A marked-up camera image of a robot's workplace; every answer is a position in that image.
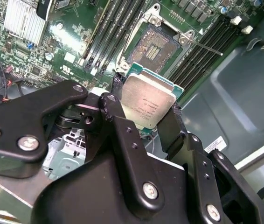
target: wire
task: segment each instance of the wire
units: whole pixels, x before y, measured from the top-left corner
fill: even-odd
[[[23,91],[22,91],[21,84],[17,84],[17,90],[18,90],[20,96],[23,97],[23,96],[24,96],[24,93],[23,93]]]
[[[0,84],[0,89],[5,88],[5,93],[4,93],[4,98],[7,98],[7,77],[5,74],[5,71],[2,67],[2,63],[0,62],[0,75],[1,75],[1,84]]]
[[[144,135],[141,135],[141,139],[146,139],[146,137],[150,137],[150,140],[152,141],[152,151],[151,151],[151,154],[154,154],[154,151],[155,151],[155,139],[154,137],[151,135],[151,134],[144,134]]]

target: sticker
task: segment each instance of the sticker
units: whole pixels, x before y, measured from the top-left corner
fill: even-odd
[[[214,149],[218,149],[219,151],[222,151],[223,149],[226,148],[226,146],[227,145],[226,145],[223,137],[219,136],[219,138],[217,138],[215,141],[213,141],[211,144],[209,144],[209,146],[206,147],[204,150],[207,153],[210,153]]]

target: electronic components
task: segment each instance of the electronic components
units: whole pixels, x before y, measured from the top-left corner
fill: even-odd
[[[159,73],[180,44],[169,35],[149,25],[140,41],[131,52],[127,62],[141,64],[149,70]]]
[[[45,21],[52,19],[57,10],[68,6],[70,0],[39,0],[36,14]]]
[[[241,32],[248,35],[252,32],[252,30],[253,30],[253,27],[248,25],[245,28],[243,28]]]
[[[134,63],[127,73],[121,104],[127,119],[153,129],[184,90]]]
[[[220,6],[218,7],[218,11],[220,12],[220,14],[226,14],[227,13],[227,8]]]
[[[97,6],[99,0],[89,0],[89,2],[92,6]]]
[[[32,6],[21,0],[8,0],[5,30],[12,36],[39,46],[44,36],[46,22],[35,12]]]
[[[188,12],[188,13],[191,13],[192,10],[194,9],[194,7],[195,7],[195,4],[192,3],[192,2],[190,2],[190,3],[188,4],[188,6],[186,7],[185,11]]]
[[[34,66],[33,69],[31,70],[31,73],[33,73],[34,75],[38,76],[41,72],[41,69],[39,69],[38,67]]]
[[[201,16],[198,18],[198,21],[200,23],[203,23],[207,19],[208,15],[205,13],[202,13]]]
[[[239,23],[241,21],[242,21],[242,18],[240,16],[236,16],[235,18],[233,18],[233,19],[230,20],[230,23],[237,26],[237,25],[239,25]]]

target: gray metal panel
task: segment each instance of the gray metal panel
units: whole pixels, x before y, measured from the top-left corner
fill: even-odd
[[[187,129],[201,138],[204,147],[222,136],[227,144],[223,152],[234,164],[261,148],[264,50],[235,49],[182,108]]]

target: black ram slot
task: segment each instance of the black ram slot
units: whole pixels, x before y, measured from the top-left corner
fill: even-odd
[[[129,28],[133,27],[133,23],[136,22],[135,18],[137,18],[137,16],[141,13],[141,9],[143,8],[145,4],[145,1],[143,0],[139,0],[134,7],[132,8],[133,13],[128,16],[126,18],[126,21],[124,22],[125,26],[122,27],[122,32],[120,32],[118,34],[117,37],[117,41],[116,44],[114,45],[114,47],[111,49],[111,51],[109,52],[108,56],[106,57],[104,64],[101,68],[101,73],[104,72],[108,66],[108,64],[111,62],[111,60],[114,58],[114,56],[116,55],[116,52],[119,50],[120,48],[120,43],[123,43],[123,38],[125,37],[127,31],[129,31]]]
[[[200,43],[225,52],[240,33],[239,27],[230,24],[229,18],[222,15]],[[180,85],[187,92],[219,58],[217,54],[195,46],[169,80]]]
[[[237,39],[237,35],[233,35],[227,42],[225,42],[221,47],[220,50],[221,51],[225,51],[228,49],[228,47]],[[206,64],[202,67],[201,72],[198,73],[194,73],[193,74],[193,79],[191,80],[186,80],[184,82],[185,85],[185,92],[187,92],[203,75],[204,73],[211,68],[211,66],[216,62],[216,60],[218,60],[220,58],[220,56],[213,54],[208,61],[206,62]]]
[[[220,17],[217,22],[211,27],[211,29],[204,35],[201,39],[200,43],[206,44],[208,41],[214,36],[214,34],[218,34],[218,31],[221,29],[223,23]],[[191,64],[191,61],[195,59],[196,55],[201,50],[201,47],[194,47],[194,49],[190,52],[190,54],[185,58],[183,63],[177,69],[177,71],[170,77],[170,81],[175,82],[176,79],[180,76],[181,73]]]
[[[95,33],[93,40],[91,41],[91,44],[86,50],[86,53],[84,54],[84,57],[86,58],[89,56],[91,52],[91,57],[89,58],[90,66],[92,64],[93,59],[96,57],[98,51],[100,50],[100,47],[102,46],[102,42],[104,41],[104,38],[110,29],[110,27],[113,24],[113,21],[118,15],[118,10],[120,9],[120,1],[116,0],[113,3],[109,5],[108,11],[105,13],[105,17],[100,22],[100,27],[97,29],[97,32]]]
[[[122,3],[122,5],[121,5],[122,13],[121,13],[120,17],[118,17],[118,20],[113,23],[112,28],[109,30],[109,36],[104,41],[103,50],[99,54],[96,67],[100,66],[102,59],[104,58],[106,52],[110,48],[110,44],[112,43],[116,34],[118,33],[119,27],[121,27],[121,24],[123,23],[123,20],[125,19],[125,17],[128,16],[127,14],[130,11],[131,4],[132,4],[131,1],[130,2],[124,1]]]
[[[222,39],[222,37],[226,34],[226,32],[228,32],[229,29],[225,29],[222,32],[217,32],[211,39],[209,39],[209,44],[208,47],[219,50],[215,47],[216,45],[216,41]],[[204,59],[204,57],[206,57],[210,52],[204,48],[199,47],[199,50],[197,51],[196,55],[191,59],[191,61],[187,64],[187,66],[185,66],[185,68],[183,68],[183,71],[181,72],[181,74],[185,74],[184,76],[179,76],[175,82],[176,83],[183,83],[184,79],[186,79],[188,76],[190,76],[192,74],[192,70],[194,70],[201,62],[201,60]]]
[[[226,33],[226,35],[224,35],[221,38],[220,42],[216,46],[214,46],[214,48],[216,48],[219,51],[225,51],[228,48],[229,43],[232,43],[236,39],[235,34],[236,34],[235,31]],[[194,78],[202,77],[203,74],[210,67],[210,65],[212,65],[212,62],[213,61],[215,62],[219,58],[220,56],[213,52],[209,52],[209,53],[206,52],[206,57],[198,63],[196,68],[191,72],[191,75],[180,83],[183,83],[183,87],[187,89],[189,83],[191,83],[194,80]]]
[[[210,48],[213,48],[215,50],[218,50],[218,41],[221,40],[221,41],[224,41],[224,39],[227,37],[230,36],[230,32],[232,31],[232,29],[229,29],[228,27],[222,31],[222,32],[218,32],[215,36],[213,36],[213,38],[210,40],[210,44],[208,44],[208,47]],[[187,79],[188,76],[191,76],[193,73],[192,71],[195,70],[197,67],[201,67],[201,61],[209,56],[209,55],[212,55],[214,54],[213,52],[211,51],[208,51],[206,49],[203,49],[201,47],[200,48],[200,51],[199,51],[199,54],[197,54],[193,59],[195,59],[195,61],[193,63],[190,63],[190,66],[188,66],[188,69],[185,70],[182,72],[182,74],[185,74],[184,76],[179,76],[179,78],[175,81],[176,83],[183,83],[184,80]]]
[[[228,44],[232,44],[234,41],[236,40],[236,37],[233,37],[231,41],[229,41]],[[218,55],[213,55],[213,57],[211,58],[211,60],[208,62],[209,64],[209,68],[216,62],[216,60],[218,60],[220,56]],[[202,73],[200,73],[200,75],[195,76],[195,78],[193,80],[191,80],[190,82],[186,83],[185,85],[185,93],[190,90],[195,83],[203,76],[204,72],[206,72],[207,70],[203,71]]]

